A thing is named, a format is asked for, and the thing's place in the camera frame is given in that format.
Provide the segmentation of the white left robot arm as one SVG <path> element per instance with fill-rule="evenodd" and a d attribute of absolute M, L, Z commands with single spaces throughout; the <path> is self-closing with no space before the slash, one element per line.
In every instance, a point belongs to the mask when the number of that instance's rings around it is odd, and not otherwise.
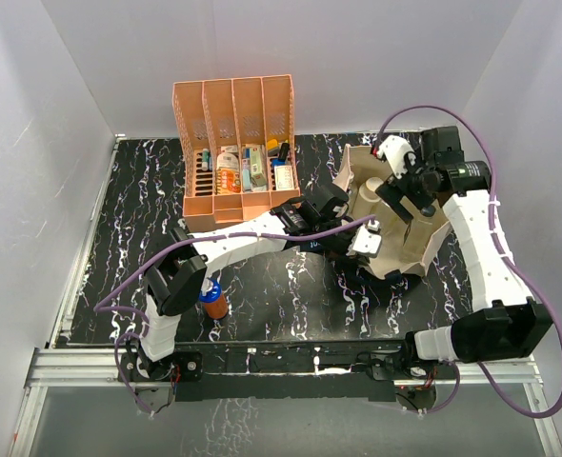
<path fill-rule="evenodd" d="M 203 305 L 213 320 L 228 314 L 215 279 L 222 269 L 311 242 L 335 254 L 356 255 L 357 240 L 367 223 L 345 219 L 348 203 L 348 194 L 332 185 L 322 203 L 293 197 L 231 227 L 174 230 L 173 244 L 154 255 L 144 270 L 147 323 L 139 337 L 142 371 L 153 380 L 171 373 L 179 324 L 195 305 Z"/>

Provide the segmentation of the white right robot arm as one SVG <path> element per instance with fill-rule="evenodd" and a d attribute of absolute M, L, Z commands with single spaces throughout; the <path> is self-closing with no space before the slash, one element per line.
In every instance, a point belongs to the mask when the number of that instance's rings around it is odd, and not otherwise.
<path fill-rule="evenodd" d="M 414 332 L 408 338 L 412 347 L 400 356 L 402 369 L 420 378 L 435 360 L 477 363 L 530 356 L 552 318 L 508 267 L 512 254 L 502 229 L 490 226 L 495 211 L 487 163 L 465 159 L 455 127 L 424 131 L 420 150 L 390 135 L 377 140 L 371 153 L 391 168 L 376 193 L 405 223 L 413 217 L 404 200 L 426 217 L 444 213 L 472 287 L 471 314 L 450 326 Z"/>

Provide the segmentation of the cream cylindrical bottle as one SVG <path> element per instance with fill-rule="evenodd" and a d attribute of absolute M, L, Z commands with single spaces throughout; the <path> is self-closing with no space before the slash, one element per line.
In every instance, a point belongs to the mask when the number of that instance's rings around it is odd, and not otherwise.
<path fill-rule="evenodd" d="M 361 218 L 372 214 L 373 210 L 380 201 L 380 197 L 377 195 L 376 190 L 383 184 L 384 181 L 381 178 L 372 177 L 359 187 L 353 207 L 354 217 Z"/>

